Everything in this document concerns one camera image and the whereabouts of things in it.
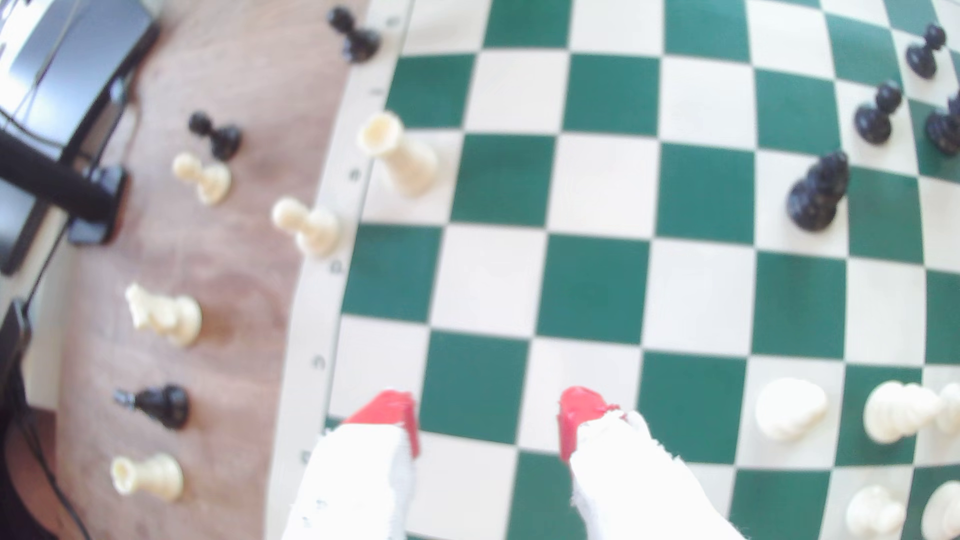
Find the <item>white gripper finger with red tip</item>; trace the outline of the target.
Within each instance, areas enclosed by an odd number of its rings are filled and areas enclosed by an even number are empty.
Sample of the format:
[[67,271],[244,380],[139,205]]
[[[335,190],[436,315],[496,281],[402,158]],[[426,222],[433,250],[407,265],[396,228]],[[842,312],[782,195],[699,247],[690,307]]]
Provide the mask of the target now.
[[558,400],[559,457],[588,539],[744,539],[643,415],[571,386]]
[[283,539],[407,539],[419,457],[416,401],[383,390],[318,440]]

